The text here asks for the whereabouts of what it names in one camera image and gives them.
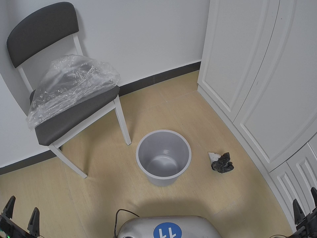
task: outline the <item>plastic bag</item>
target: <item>plastic bag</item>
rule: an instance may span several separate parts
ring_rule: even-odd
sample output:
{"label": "plastic bag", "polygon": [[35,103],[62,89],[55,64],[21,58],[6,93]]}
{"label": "plastic bag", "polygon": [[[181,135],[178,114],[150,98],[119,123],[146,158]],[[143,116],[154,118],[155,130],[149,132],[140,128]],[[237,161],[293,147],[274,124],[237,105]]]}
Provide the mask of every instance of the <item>plastic bag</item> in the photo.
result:
{"label": "plastic bag", "polygon": [[68,55],[51,62],[38,87],[28,115],[28,127],[115,87],[119,73],[107,62]]}

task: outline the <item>floor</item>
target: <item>floor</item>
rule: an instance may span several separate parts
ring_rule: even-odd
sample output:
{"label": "floor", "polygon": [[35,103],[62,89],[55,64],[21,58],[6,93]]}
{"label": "floor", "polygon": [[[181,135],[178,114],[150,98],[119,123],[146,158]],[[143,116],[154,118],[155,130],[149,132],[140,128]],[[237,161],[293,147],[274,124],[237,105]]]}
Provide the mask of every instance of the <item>floor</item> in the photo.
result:
{"label": "floor", "polygon": [[[13,220],[26,229],[33,208],[41,213],[46,238],[113,237],[117,209],[140,216],[199,215],[223,238],[290,235],[276,198],[242,146],[200,96],[198,71],[120,98],[132,144],[127,146],[114,111],[62,148],[88,174],[82,179],[57,157],[0,176],[1,209],[15,195]],[[192,161],[168,187],[149,183],[137,165],[140,139],[157,129],[183,135]],[[230,153],[234,170],[220,174],[208,152]],[[118,227],[132,218],[119,214]]]}

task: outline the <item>white chair frame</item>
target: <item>white chair frame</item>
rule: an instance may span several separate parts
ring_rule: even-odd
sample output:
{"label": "white chair frame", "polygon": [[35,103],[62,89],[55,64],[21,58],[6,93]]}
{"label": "white chair frame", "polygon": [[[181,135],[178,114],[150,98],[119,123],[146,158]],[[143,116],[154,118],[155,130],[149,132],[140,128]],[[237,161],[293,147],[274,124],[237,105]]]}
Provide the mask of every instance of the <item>white chair frame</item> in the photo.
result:
{"label": "white chair frame", "polygon": [[[77,33],[73,34],[73,39],[75,43],[75,47],[77,50],[77,54],[83,55],[81,51],[81,46],[78,40]],[[30,93],[33,92],[33,88],[30,85],[30,82],[28,81],[22,65],[18,66],[19,73],[27,87]],[[81,169],[79,169],[75,164],[73,164],[66,156],[62,153],[62,151],[59,149],[60,146],[62,146],[64,143],[66,143],[68,140],[73,138],[75,135],[77,135],[79,132],[81,132],[83,129],[91,125],[93,122],[97,121],[99,118],[103,117],[105,114],[109,113],[111,110],[115,109],[116,115],[119,121],[119,125],[124,137],[124,140],[127,145],[131,144],[131,139],[129,136],[128,129],[126,127],[125,119],[123,116],[122,108],[121,108],[121,103],[119,100],[119,95],[110,103],[105,105],[103,108],[99,109],[97,112],[95,112],[93,115],[73,127],[70,131],[68,131],[64,136],[60,137],[58,140],[54,141],[51,143],[48,148],[55,153],[57,157],[59,157],[66,165],[68,165],[71,169],[73,169],[76,173],[78,173],[81,177],[86,178],[87,174],[85,174]]]}

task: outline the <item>baseboard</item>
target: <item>baseboard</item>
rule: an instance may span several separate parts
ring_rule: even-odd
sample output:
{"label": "baseboard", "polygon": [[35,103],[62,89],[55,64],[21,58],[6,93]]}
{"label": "baseboard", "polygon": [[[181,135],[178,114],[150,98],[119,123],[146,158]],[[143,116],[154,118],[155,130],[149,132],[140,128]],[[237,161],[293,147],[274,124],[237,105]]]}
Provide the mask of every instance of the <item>baseboard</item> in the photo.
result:
{"label": "baseboard", "polygon": [[[162,82],[162,81],[174,78],[174,77],[178,77],[178,76],[181,76],[181,75],[184,75],[184,74],[187,74],[187,73],[199,70],[199,69],[200,69],[200,61],[192,63],[192,64],[188,64],[185,66],[181,66],[181,67],[178,67],[176,69],[164,71],[164,72],[161,72],[159,74],[155,74],[155,75],[150,76],[150,77],[142,78],[140,80],[137,80],[137,81],[134,81],[132,83],[121,86],[119,96],[122,96],[122,95],[125,95],[128,93],[132,93],[136,90],[140,90],[140,89],[145,88],[147,86],[154,85],[156,83],[159,83],[159,82]],[[11,165],[7,165],[5,167],[0,168],[0,175],[6,174],[9,172],[18,170],[18,169],[25,168],[27,166],[31,166],[33,164],[51,159],[53,157],[56,157],[56,155],[51,150],[46,151],[44,153],[37,154],[37,155],[29,157],[25,160],[18,161],[16,163],[11,164]]]}
{"label": "baseboard", "polygon": [[184,75],[199,69],[200,69],[200,61],[192,63],[192,64],[188,64],[182,67],[178,67],[176,69],[164,71],[159,74],[155,74],[153,76],[142,78],[140,80],[121,86],[119,96],[132,93],[136,90],[140,90],[150,85],[154,85],[162,81],[165,81],[174,77],[178,77],[178,76],[181,76],[181,75]]}
{"label": "baseboard", "polygon": [[27,159],[24,159],[24,160],[18,161],[16,163],[13,163],[11,165],[7,165],[5,167],[0,168],[0,175],[6,174],[9,172],[18,170],[18,169],[22,169],[22,168],[31,166],[33,164],[36,164],[36,163],[39,163],[42,161],[49,160],[53,157],[56,157],[56,155],[51,150],[48,150],[44,153],[34,155],[34,156],[29,157]]}
{"label": "baseboard", "polygon": [[242,134],[238,131],[236,126],[232,123],[232,121],[227,117],[227,115],[221,110],[221,108],[217,105],[217,103],[205,92],[205,90],[198,85],[198,92],[202,95],[202,97],[208,102],[208,104],[212,107],[212,109],[217,113],[217,115],[221,118],[221,120],[226,124],[226,126],[229,128],[229,130],[232,132],[232,134],[236,137],[236,139],[239,141],[239,143],[242,145],[242,147],[245,149],[247,154],[250,156],[253,163],[256,165],[256,167],[259,169],[261,175],[266,180],[267,184],[271,188],[274,196],[276,197],[277,201],[279,202],[291,228],[292,231],[296,231],[296,226],[294,224],[294,219],[292,216],[292,213],[288,209],[282,195],[280,194],[278,188],[276,187],[274,181],[272,180],[271,176],[269,175],[267,169],[259,159],[259,157],[256,155],[256,153],[253,151],[249,143],[244,139]]}

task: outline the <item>chair backrest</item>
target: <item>chair backrest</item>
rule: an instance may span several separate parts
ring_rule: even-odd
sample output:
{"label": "chair backrest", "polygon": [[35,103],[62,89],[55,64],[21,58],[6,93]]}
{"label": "chair backrest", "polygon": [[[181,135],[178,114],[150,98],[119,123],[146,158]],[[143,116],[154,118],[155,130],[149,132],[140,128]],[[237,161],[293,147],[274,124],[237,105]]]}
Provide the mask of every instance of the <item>chair backrest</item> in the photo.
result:
{"label": "chair backrest", "polygon": [[70,2],[58,2],[35,11],[10,33],[7,48],[15,68],[60,39],[79,31]]}

